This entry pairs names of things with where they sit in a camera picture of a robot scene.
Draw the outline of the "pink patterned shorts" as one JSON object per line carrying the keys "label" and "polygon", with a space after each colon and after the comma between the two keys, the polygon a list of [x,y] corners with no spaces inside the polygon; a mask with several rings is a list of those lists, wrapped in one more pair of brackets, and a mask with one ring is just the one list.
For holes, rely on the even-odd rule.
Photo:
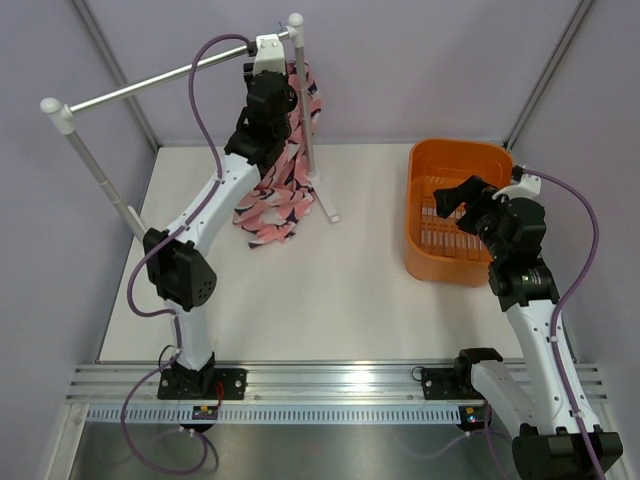
{"label": "pink patterned shorts", "polygon": [[248,235],[247,245],[257,249],[295,236],[299,222],[312,210],[314,188],[310,180],[303,107],[290,114],[292,133],[266,178],[235,207],[232,223]]}

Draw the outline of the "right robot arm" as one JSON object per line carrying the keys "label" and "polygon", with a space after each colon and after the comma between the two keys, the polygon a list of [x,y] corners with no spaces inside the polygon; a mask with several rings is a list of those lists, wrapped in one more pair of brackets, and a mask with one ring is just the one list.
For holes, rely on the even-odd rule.
{"label": "right robot arm", "polygon": [[437,189],[436,212],[446,219],[464,210],[456,226],[488,250],[489,285],[520,345],[531,390],[511,377],[489,349],[463,351],[453,372],[461,395],[480,394],[507,428],[522,479],[603,479],[623,445],[591,407],[571,358],[562,325],[564,296],[542,257],[545,209],[535,201],[538,176],[524,173],[499,189],[478,176]]}

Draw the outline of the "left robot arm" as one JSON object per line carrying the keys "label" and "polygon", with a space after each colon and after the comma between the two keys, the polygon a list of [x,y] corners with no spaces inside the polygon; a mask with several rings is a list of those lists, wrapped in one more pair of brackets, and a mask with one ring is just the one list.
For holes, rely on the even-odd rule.
{"label": "left robot arm", "polygon": [[177,321],[176,351],[160,374],[161,400],[244,397],[244,370],[216,367],[205,305],[217,276],[206,256],[223,223],[284,152],[297,95],[286,67],[243,69],[246,105],[214,176],[169,226],[143,237],[148,279]]}

